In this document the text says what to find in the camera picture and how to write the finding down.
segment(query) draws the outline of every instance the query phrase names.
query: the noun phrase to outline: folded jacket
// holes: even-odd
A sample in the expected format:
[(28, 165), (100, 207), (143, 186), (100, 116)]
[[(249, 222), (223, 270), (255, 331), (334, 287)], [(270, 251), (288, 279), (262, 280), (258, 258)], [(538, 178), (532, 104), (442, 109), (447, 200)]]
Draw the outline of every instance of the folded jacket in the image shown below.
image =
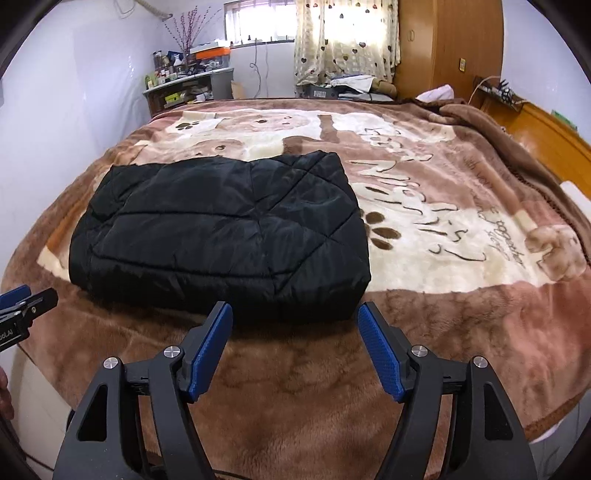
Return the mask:
[(359, 206), (335, 153), (112, 167), (70, 245), (93, 296), (237, 322), (348, 318), (371, 278)]

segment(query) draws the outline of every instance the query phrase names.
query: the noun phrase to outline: bed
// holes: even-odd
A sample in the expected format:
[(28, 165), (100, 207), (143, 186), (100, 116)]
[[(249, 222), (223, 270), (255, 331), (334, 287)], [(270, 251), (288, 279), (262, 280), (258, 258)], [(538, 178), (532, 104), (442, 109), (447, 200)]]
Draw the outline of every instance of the bed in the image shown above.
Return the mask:
[[(2, 291), (58, 291), (58, 308), (22, 346), (63, 398), (76, 408), (105, 358), (150, 358), (202, 320), (99, 304), (69, 282), (70, 237), (112, 165), (315, 150), (338, 153), (359, 201), (372, 273), (363, 299), (440, 357), (487, 357), (530, 440), (562, 419), (591, 381), (591, 226), (490, 117), (453, 101), (208, 102), (164, 113), (108, 150), (43, 213), (2, 280)], [(191, 407), (214, 468), (257, 480), (375, 476), (401, 408), (354, 321), (330, 320), (236, 325)], [(431, 478), (450, 408), (444, 398)], [(149, 403), (141, 410), (157, 453)]]

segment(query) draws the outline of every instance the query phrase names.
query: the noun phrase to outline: wooden wardrobe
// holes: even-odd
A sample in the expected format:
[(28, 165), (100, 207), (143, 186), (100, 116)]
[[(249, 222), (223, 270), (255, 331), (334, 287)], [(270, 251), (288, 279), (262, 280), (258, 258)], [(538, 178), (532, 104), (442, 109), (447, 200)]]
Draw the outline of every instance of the wooden wardrobe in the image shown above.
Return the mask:
[[(474, 78), (501, 75), (501, 0), (398, 0), (401, 62), (394, 73), (398, 98), (450, 84), (470, 98)], [(460, 60), (465, 59), (465, 72)]]

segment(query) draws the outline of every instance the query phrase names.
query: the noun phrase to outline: human hand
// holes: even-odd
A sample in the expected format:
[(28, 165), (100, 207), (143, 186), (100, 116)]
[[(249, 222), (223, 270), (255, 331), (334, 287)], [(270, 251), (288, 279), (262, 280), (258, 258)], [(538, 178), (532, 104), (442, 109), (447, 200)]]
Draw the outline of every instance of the human hand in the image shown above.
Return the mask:
[(14, 418), (12, 397), (8, 391), (8, 377), (2, 367), (0, 367), (0, 414), (7, 420)]

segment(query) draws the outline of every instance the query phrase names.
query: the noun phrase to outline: white cloth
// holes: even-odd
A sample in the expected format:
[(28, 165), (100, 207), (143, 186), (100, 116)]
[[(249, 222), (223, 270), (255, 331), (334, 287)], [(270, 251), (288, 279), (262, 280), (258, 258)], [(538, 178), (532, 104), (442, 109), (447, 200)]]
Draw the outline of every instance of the white cloth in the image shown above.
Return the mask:
[(339, 100), (367, 100), (369, 102), (393, 102), (388, 95), (381, 93), (340, 93)]
[(583, 192), (581, 192), (577, 186), (570, 180), (564, 181), (560, 184), (560, 188), (563, 189), (566, 195), (575, 202), (577, 207), (581, 209), (581, 212), (587, 217), (587, 220), (591, 222), (591, 200), (589, 200)]
[(532, 440), (530, 442), (530, 445), (541, 442), (542, 440), (546, 440), (546, 438), (549, 438), (550, 436), (552, 436), (556, 432), (556, 430), (558, 430), (558, 427), (560, 427), (560, 424), (562, 423), (563, 420), (564, 419), (560, 420), (556, 425), (551, 427), (550, 430), (543, 433), (541, 436), (537, 437), (535, 440)]
[(453, 88), (450, 85), (443, 85), (439, 88), (424, 92), (417, 97), (419, 102), (434, 102), (435, 100), (452, 100), (455, 98)]
[(357, 90), (361, 93), (368, 93), (371, 88), (371, 82), (374, 77), (371, 75), (356, 75), (354, 77), (343, 77), (340, 79), (334, 79), (330, 81), (331, 86), (345, 85), (351, 87), (353, 90)]

